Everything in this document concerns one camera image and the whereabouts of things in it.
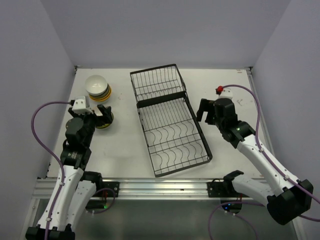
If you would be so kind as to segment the orange yellow bowl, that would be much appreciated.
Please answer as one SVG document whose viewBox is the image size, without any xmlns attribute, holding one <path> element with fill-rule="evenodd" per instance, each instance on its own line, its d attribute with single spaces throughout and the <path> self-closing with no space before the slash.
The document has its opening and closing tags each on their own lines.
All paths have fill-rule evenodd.
<svg viewBox="0 0 320 240">
<path fill-rule="evenodd" d="M 91 100 L 93 100 L 94 102 L 101 103 L 101 102 L 107 101 L 107 100 L 110 98 L 110 96 L 106 96 L 106 97 L 104 97 L 104 98 L 94 98 L 94 97 L 92 97 L 92 96 L 89 96 L 89 98 L 90 98 Z"/>
</svg>

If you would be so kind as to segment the lime yellow bowl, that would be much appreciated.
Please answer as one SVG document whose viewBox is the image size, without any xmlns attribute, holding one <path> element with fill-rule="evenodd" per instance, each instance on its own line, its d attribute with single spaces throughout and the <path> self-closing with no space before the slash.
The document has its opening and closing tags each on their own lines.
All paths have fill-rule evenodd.
<svg viewBox="0 0 320 240">
<path fill-rule="evenodd" d="M 113 122 L 113 120 L 114 120 L 114 115 L 113 115 L 113 113 L 111 114 L 111 119 L 112 119 L 111 122 Z M 112 123 L 105 123 L 105 124 L 103 124 L 103 125 L 96 126 L 95 128 L 96 128 L 96 129 L 99 129 L 99 130 L 102 130 L 102 129 L 108 128 L 111 124 L 112 124 Z"/>
</svg>

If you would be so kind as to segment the dark patterned bowl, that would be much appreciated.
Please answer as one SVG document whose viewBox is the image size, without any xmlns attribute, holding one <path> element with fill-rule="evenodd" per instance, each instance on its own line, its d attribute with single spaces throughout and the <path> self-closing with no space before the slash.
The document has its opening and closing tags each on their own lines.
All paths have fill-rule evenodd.
<svg viewBox="0 0 320 240">
<path fill-rule="evenodd" d="M 107 88 L 105 89 L 104 92 L 100 93 L 100 94 L 93 94 L 93 93 L 88 93 L 89 96 L 95 98 L 95 99 L 101 99 L 104 98 L 110 91 L 110 85 L 107 85 Z"/>
</svg>

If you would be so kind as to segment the white ceramic bowl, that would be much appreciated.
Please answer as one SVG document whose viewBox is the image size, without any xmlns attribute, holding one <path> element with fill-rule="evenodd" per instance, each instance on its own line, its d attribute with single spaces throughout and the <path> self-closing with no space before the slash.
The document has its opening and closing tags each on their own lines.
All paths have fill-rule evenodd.
<svg viewBox="0 0 320 240">
<path fill-rule="evenodd" d="M 108 88 L 107 80 L 101 75 L 92 75 L 84 82 L 85 90 L 93 96 L 101 95 Z"/>
</svg>

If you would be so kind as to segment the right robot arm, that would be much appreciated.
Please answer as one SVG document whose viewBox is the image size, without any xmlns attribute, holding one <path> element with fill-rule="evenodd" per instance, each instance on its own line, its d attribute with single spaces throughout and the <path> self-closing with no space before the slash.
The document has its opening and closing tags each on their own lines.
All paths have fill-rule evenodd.
<svg viewBox="0 0 320 240">
<path fill-rule="evenodd" d="M 299 180 L 265 149 L 256 131 L 238 119 L 235 105 L 229 98 L 201 99 L 196 120 L 215 125 L 224 140 L 242 153 L 262 174 L 267 184 L 235 170 L 223 177 L 222 182 L 212 181 L 211 188 L 227 196 L 244 194 L 265 206 L 271 217 L 285 225 L 311 208 L 314 187 L 307 180 Z"/>
</svg>

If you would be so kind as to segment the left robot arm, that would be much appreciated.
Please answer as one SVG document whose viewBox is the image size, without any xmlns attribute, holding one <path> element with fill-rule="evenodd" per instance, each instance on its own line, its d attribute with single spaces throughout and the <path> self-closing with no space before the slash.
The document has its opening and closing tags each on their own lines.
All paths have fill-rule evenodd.
<svg viewBox="0 0 320 240">
<path fill-rule="evenodd" d="M 86 171 L 94 132 L 113 122 L 112 108 L 99 104 L 97 110 L 76 109 L 75 101 L 69 104 L 72 119 L 66 124 L 62 153 L 60 157 L 53 155 L 60 167 L 57 180 L 41 218 L 36 226 L 27 229 L 27 240 L 74 240 L 75 229 L 91 197 L 117 197 L 114 189 L 104 187 L 99 172 Z"/>
</svg>

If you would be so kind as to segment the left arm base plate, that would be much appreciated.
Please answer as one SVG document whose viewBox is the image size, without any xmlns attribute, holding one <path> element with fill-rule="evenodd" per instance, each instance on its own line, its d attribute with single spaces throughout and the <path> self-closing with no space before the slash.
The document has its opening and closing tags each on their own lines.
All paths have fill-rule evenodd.
<svg viewBox="0 0 320 240">
<path fill-rule="evenodd" d="M 105 189 L 98 194 L 99 197 L 102 198 L 113 198 L 115 193 L 115 197 L 119 196 L 120 190 L 120 182 L 119 181 L 103 181 L 102 188 Z"/>
</svg>

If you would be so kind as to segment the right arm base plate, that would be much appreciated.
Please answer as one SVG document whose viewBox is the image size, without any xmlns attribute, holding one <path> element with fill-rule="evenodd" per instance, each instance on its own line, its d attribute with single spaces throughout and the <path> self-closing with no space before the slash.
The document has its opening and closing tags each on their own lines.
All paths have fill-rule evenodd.
<svg viewBox="0 0 320 240">
<path fill-rule="evenodd" d="M 207 182 L 206 186 L 209 198 L 237 198 L 240 196 L 230 180 L 215 178 Z"/>
</svg>

